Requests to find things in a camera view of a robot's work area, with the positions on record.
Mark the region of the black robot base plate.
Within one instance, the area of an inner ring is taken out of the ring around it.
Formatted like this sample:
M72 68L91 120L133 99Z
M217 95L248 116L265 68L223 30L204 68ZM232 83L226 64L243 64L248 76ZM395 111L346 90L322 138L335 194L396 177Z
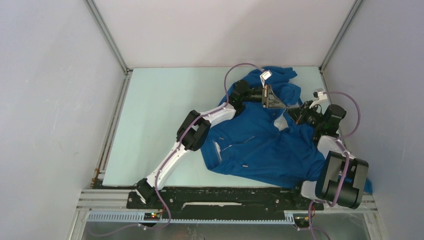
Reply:
M292 211L308 211L310 199L280 187L165 187L152 205L142 204L135 190L127 209L164 210L161 217L277 220Z

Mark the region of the blue zip-up jacket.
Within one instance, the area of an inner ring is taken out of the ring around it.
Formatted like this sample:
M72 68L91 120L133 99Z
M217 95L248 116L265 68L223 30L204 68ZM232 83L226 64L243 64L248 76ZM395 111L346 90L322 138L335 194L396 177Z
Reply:
M326 156L312 140L314 128L295 124L283 109L244 105L240 115L210 129L200 149L206 168L282 188L316 181Z

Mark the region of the aluminium corner frame post left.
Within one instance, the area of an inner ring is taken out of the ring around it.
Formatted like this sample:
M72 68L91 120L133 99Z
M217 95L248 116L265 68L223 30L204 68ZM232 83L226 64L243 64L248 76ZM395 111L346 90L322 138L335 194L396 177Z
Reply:
M127 75L129 70L129 67L127 66L119 48L116 44L96 2L94 0L84 0L84 3L87 6L88 11L90 12L94 22L96 23L101 35L103 36L106 44L108 45L109 49L112 52L112 55L114 56L115 60L117 61L120 69L122 70L124 75Z

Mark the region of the aluminium corner frame post right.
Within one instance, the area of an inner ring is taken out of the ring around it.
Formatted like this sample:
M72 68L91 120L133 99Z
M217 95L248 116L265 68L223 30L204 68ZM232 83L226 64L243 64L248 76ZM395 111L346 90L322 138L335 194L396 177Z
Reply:
M328 49L319 69L320 72L323 74L325 72L325 69L329 65L332 57L334 56L337 48L343 41L344 36L346 35L347 31L349 30L351 24L353 23L356 15L358 14L360 8L362 7L364 0L355 0L346 15L346 18L344 19L340 29L338 30L335 39L333 40L332 44L330 45L330 48Z

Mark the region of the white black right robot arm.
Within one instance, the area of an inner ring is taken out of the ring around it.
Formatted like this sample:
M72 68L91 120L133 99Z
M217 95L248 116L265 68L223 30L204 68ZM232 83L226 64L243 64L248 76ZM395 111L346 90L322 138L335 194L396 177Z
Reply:
M330 104L324 113L318 108L309 100L288 110L297 125L308 124L314 128L312 142L325 157L317 180L303 182L300 190L291 194L291 204L304 209L313 199L331 206L357 209L363 198L369 164L354 157L339 139L339 124L347 112L337 104Z

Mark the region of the aluminium corner frame post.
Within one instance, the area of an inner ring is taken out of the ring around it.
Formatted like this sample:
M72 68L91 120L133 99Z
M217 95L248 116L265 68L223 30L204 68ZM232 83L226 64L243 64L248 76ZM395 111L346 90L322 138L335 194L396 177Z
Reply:
M115 60L117 61L120 69L122 70L124 75L127 75L129 70L129 67L127 66L119 48L116 44L96 2L94 0L84 0L84 3L87 6L88 11L90 12L94 22L96 23L101 35L103 36L106 44L108 45L109 49L112 52L112 55L114 56Z
M364 0L355 0L346 15L346 18L344 19L340 29L338 30L335 39L333 40L332 44L330 45L330 48L328 49L319 69L320 72L323 74L325 72L325 69L329 65L332 57L334 56L337 48L343 41L344 36L346 35L347 31L349 30L351 24L353 23L356 15L358 14L360 8L362 7Z

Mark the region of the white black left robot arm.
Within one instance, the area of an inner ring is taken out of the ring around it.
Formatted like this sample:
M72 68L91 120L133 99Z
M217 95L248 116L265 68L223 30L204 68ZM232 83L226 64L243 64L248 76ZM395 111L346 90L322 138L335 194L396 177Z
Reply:
M158 202L158 192L164 187L170 174L186 153L199 150L205 143L212 127L232 120L245 109L245 102L260 103L268 109L285 109L288 106L274 93L272 86L261 81L261 85L250 87L245 80L233 85L227 100L216 108L205 112L192 110L188 113L176 133L176 142L158 167L135 185L138 201L145 208L153 208Z

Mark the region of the aluminium front frame rail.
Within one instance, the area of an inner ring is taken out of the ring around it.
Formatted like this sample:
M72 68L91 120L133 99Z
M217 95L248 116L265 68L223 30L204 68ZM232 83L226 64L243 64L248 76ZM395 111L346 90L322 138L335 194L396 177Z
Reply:
M277 187L166 187L161 199L144 205L134 189L84 189L68 233L80 240L88 221L173 224L307 224L323 214L360 214L373 240L383 238L378 211L371 194L365 194L356 209L310 206L310 200L291 190Z

